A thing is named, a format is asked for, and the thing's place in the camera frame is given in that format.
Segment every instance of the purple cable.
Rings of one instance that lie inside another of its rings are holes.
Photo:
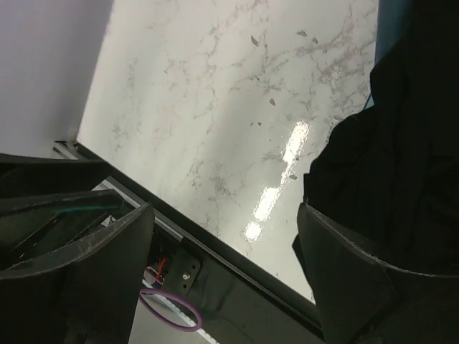
[[[195,326],[189,327],[189,326],[182,326],[179,324],[176,324],[169,319],[166,319],[163,317],[161,314],[156,312],[152,306],[150,306],[147,301],[142,297],[142,295],[160,295],[164,296],[167,299],[173,300],[180,305],[186,307],[189,309],[190,312],[194,314],[194,316],[197,319],[197,323]],[[163,323],[166,323],[167,325],[171,326],[172,328],[175,328],[176,330],[184,331],[184,332],[195,332],[198,331],[202,327],[202,316],[199,313],[198,309],[195,308],[190,302],[186,301],[183,297],[180,297],[178,295],[175,295],[171,292],[167,292],[166,290],[161,290],[161,289],[156,289],[156,288],[142,288],[141,289],[141,296],[139,297],[139,300],[142,302],[142,304],[146,307],[148,311],[150,311],[151,314],[153,314],[155,317],[157,317],[159,320],[161,320]]]

